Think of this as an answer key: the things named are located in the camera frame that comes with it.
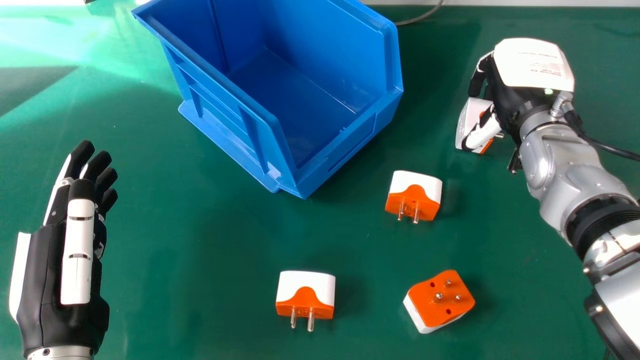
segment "gray cable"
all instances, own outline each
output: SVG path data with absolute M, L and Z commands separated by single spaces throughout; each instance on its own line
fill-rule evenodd
M 418 17 L 414 17 L 413 19 L 409 19 L 409 20 L 403 20 L 403 21 L 396 22 L 396 26 L 405 26 L 405 25 L 409 25 L 409 24 L 415 24 L 416 22 L 420 22 L 420 21 L 428 18 L 429 16 L 433 15 L 433 13 L 435 13 L 436 11 L 438 11 L 438 9 L 440 9 L 442 7 L 442 3 L 444 3 L 444 0 L 438 1 L 438 3 L 436 4 L 436 6 L 433 7 L 433 9 L 429 10 L 426 13 L 423 13 L 422 15 L 420 15 Z

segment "green tabletop surface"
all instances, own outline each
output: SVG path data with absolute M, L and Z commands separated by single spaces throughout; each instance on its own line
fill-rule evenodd
M 478 58 L 503 38 L 536 37 L 566 53 L 588 133 L 638 150 L 640 9 L 445 7 L 401 28 L 394 121 L 301 200 L 269 193 L 178 113 L 135 6 L 0 3 L 0 298 L 17 233 L 38 229 L 65 156 L 89 139 L 120 174 L 98 360 L 602 358 L 582 306 L 591 286 L 523 175 L 506 170 L 510 140 L 479 157 L 457 151 L 454 133 Z M 423 11 L 379 10 L 394 20 Z M 640 195 L 637 163 L 601 157 Z M 395 170 L 442 179 L 434 222 L 384 211 Z M 420 335 L 402 299 L 450 268 L 476 306 Z M 335 318 L 292 331 L 274 306 L 282 270 L 335 275 Z M 1 357 L 19 359 L 19 329 L 0 313 Z

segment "plug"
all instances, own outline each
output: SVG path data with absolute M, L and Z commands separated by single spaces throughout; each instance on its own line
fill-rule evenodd
M 442 180 L 437 177 L 398 170 L 391 179 L 385 210 L 403 217 L 411 217 L 414 224 L 420 220 L 433 221 L 440 209 Z
M 449 325 L 476 304 L 471 292 L 455 270 L 413 285 L 403 300 L 404 307 L 421 334 Z
M 291 328 L 297 318 L 308 318 L 307 331 L 314 330 L 316 319 L 333 318 L 335 276 L 321 272 L 283 271 L 278 281 L 276 312 L 291 317 Z

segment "blue storage container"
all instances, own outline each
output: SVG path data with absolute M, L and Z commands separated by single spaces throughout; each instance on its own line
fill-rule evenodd
M 307 198 L 392 119 L 396 26 L 357 0 L 153 0 L 179 111 L 271 192 Z

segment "robotic hand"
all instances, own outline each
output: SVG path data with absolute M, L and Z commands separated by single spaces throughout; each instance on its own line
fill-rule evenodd
M 19 233 L 9 309 L 29 360 L 87 360 L 102 345 L 109 306 L 100 297 L 104 219 L 118 195 L 111 156 L 83 141 L 53 186 L 42 227 Z
M 513 139 L 509 170 L 524 171 L 540 215 L 575 249 L 593 284 L 588 315 L 617 358 L 640 359 L 640 207 L 602 167 L 595 148 L 640 156 L 587 136 L 573 88 L 558 46 L 503 40 L 477 65 L 456 147 L 483 153 L 501 131 Z

